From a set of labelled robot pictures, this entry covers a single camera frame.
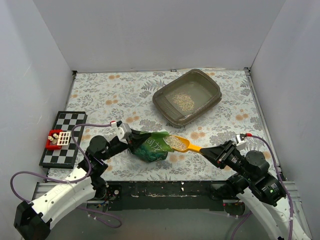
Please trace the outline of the green litter bag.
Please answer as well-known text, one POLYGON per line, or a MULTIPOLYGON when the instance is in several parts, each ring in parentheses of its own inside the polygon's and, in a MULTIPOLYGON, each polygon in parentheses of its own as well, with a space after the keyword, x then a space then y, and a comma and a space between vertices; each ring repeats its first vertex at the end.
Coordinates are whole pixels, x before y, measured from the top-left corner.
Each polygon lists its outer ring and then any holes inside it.
POLYGON ((164 138, 170 135, 168 132, 143 131, 140 133, 140 135, 145 134, 150 134, 150 137, 146 139, 135 151, 131 151, 131 153, 140 160, 148 163, 165 160, 168 156, 168 153, 174 151, 164 140, 164 138))

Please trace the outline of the yellow plastic scoop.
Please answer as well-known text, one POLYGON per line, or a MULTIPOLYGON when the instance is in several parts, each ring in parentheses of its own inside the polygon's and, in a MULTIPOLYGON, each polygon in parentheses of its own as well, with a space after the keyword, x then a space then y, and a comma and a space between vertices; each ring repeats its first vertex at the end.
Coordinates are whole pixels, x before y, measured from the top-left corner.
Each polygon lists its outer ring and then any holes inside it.
POLYGON ((174 151, 180 152, 180 153, 186 153, 186 152, 194 152, 194 153, 200 153, 200 150, 202 147, 192 144, 188 139, 175 136, 175 135, 168 135, 163 138, 166 144, 168 144, 174 151))

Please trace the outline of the grey litter box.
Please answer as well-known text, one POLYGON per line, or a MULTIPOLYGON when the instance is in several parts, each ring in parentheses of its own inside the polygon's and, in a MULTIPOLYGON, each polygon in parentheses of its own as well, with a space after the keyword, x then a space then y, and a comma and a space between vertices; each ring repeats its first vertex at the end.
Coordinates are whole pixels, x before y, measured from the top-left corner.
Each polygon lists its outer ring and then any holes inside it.
POLYGON ((157 110, 175 127, 183 127, 222 99, 218 84, 200 69, 192 69, 168 83, 152 97, 157 110))

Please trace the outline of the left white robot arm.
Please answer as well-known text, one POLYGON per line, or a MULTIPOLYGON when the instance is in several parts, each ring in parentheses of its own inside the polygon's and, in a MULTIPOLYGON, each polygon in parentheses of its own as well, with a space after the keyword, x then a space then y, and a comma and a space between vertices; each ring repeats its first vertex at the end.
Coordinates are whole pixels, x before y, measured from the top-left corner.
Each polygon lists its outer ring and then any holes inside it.
POLYGON ((134 152, 150 136, 149 132, 116 128, 117 136, 107 141, 94 136, 77 167, 48 192, 30 202, 23 200, 16 209, 13 226, 25 240, 45 240, 51 229, 68 213, 88 200, 101 200, 107 194, 102 174, 106 160, 125 151, 134 152))

